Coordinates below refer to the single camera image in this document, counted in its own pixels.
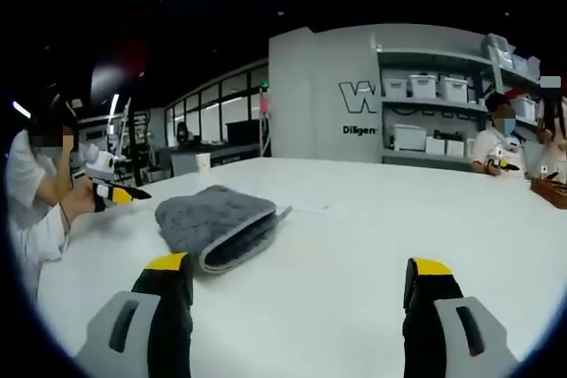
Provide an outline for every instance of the person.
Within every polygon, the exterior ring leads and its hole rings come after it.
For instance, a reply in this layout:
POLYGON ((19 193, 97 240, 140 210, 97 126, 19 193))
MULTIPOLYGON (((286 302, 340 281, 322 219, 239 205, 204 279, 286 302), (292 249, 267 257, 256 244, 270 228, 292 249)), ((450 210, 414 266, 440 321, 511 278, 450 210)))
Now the person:
POLYGON ((12 140, 6 162, 8 210, 20 228, 32 227, 71 190, 74 112, 59 95, 38 110, 12 140), (57 145, 54 163, 46 147, 57 145))
POLYGON ((81 177, 45 217, 29 228, 20 228, 9 217, 9 230, 15 257, 23 273, 28 294, 35 299, 42 264, 57 260, 66 245, 66 235, 75 219, 95 211, 92 181, 81 177))
POLYGON ((516 127, 516 113, 503 94, 493 92, 485 101, 490 125, 477 135, 470 165, 474 172, 492 176, 524 177, 527 171, 524 150, 520 141, 512 135, 516 127), (495 164, 500 151, 501 159, 511 167, 495 164))
POLYGON ((565 183, 567 180, 567 100, 557 91, 544 97, 538 105, 537 136, 544 149, 538 168, 545 166, 548 173, 557 172, 555 180, 565 183))

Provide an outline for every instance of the white shelving unit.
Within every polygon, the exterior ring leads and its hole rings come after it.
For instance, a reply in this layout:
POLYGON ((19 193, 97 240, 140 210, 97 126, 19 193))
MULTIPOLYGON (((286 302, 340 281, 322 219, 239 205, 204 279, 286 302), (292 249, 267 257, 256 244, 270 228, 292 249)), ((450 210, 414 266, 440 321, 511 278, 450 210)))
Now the white shelving unit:
MULTIPOLYGON (((475 90, 482 90, 482 79, 491 78, 495 87, 502 90, 503 86, 519 87, 527 91, 537 90, 539 83, 529 77, 510 71, 496 64, 495 59, 477 57, 445 50, 425 50, 425 49, 382 49, 377 48, 377 62, 380 80, 382 79, 383 68, 400 69, 422 69, 424 71, 438 71, 441 73, 463 73, 475 75, 475 90)), ((421 99, 408 97, 404 99, 394 99, 381 97, 380 111, 384 108, 422 108, 432 110, 444 110, 451 112, 469 113, 478 115, 479 129, 484 128, 483 116, 487 110, 480 104, 465 104, 447 102, 442 99, 421 99)), ((535 131, 537 123, 517 117, 517 122, 531 131, 535 131)), ((395 151, 387 148, 382 149, 380 160, 386 164, 398 164, 408 166, 426 166, 433 168, 443 168, 451 170, 469 171, 469 160, 467 158, 456 158, 442 155, 431 155, 425 152, 415 151, 395 151)))

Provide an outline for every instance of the black hair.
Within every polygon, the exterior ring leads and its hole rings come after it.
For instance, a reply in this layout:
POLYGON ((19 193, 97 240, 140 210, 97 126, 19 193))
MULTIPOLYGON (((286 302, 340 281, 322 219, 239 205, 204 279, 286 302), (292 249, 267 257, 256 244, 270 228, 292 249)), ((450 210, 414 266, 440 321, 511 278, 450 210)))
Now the black hair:
POLYGON ((485 105, 488 112, 495 112, 501 105, 510 105, 510 100, 502 93, 493 92, 485 99, 485 105))
POLYGON ((63 126, 76 135, 79 126, 69 103, 59 94, 46 101, 38 101, 27 124, 27 137, 32 148, 58 146, 63 126))
POLYGON ((559 90, 543 97, 543 128, 549 130, 555 138, 555 119, 558 118, 563 139, 567 139, 562 103, 563 95, 559 90))

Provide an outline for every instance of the wooden tray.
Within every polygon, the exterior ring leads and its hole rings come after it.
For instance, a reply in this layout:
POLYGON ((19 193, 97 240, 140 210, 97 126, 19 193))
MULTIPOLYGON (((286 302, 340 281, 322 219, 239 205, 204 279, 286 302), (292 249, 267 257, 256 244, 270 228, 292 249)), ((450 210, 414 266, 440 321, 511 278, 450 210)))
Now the wooden tray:
POLYGON ((567 185, 559 181, 532 179, 530 189, 557 208, 567 210, 567 185))

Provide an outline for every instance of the folded cloth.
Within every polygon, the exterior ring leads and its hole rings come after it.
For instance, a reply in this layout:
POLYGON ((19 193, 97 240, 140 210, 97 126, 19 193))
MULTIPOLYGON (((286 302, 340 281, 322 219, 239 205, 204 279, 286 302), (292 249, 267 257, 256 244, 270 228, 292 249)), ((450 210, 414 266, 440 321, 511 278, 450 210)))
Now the folded cloth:
POLYGON ((267 199, 213 185, 190 197, 169 198, 155 216, 172 252, 188 252, 197 270, 219 274, 266 249, 290 210, 277 216, 267 199))

